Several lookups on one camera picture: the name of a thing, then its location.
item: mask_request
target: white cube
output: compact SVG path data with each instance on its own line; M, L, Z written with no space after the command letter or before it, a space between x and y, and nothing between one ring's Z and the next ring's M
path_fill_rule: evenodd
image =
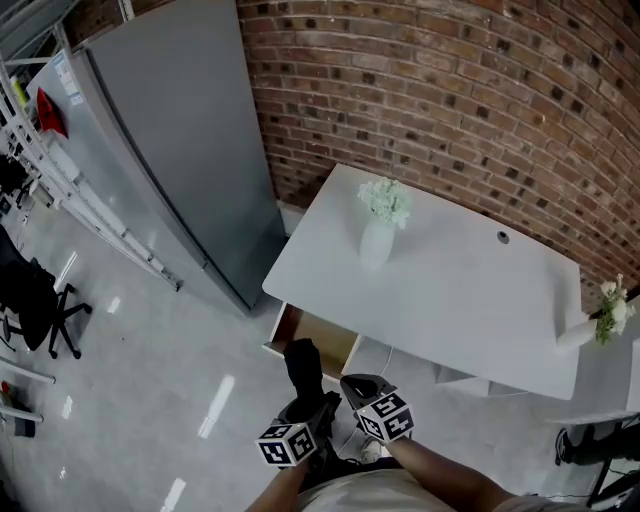
M364 431L389 443L413 430L411 406L394 391L357 411Z
M269 466L297 466L316 451L316 442L306 423L271 425L256 440Z

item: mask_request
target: office chair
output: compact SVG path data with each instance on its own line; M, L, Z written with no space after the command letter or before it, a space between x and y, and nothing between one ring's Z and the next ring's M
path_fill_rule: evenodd
M5 337L10 338L11 333L21 334L29 349L36 350L51 330L49 354L55 359L58 353L54 346L59 332L73 357L80 359L82 354L71 343L64 322L81 310L91 313L92 308L82 303L65 310L67 296L75 289L67 284L62 292L56 293L53 287L55 281L55 277L43 269L35 258L31 262L25 260L4 227L0 226L0 304L3 309L8 307L16 313L20 320L20 328L17 328L9 325L5 315Z

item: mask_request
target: refrigerator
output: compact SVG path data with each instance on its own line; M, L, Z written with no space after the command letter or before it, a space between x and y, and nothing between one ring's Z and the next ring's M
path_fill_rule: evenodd
M93 192L190 293L250 311L286 236L233 0L176 0L33 78Z

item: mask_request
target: white pot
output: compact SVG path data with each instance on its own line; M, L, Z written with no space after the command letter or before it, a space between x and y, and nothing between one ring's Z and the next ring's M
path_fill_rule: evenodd
M568 329L556 339L556 346L565 352L590 342L596 335L597 324L598 320L589 320Z
M383 222L376 217L369 221L360 240L363 267L378 270L384 265L391 254L395 232L395 224L391 222Z

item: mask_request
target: desk drawer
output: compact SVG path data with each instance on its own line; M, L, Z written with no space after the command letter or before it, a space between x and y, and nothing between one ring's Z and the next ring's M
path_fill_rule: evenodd
M287 343L311 338L320 352L322 373L337 382L361 341L358 334L313 316L291 304L282 304L268 343L262 347L282 358Z

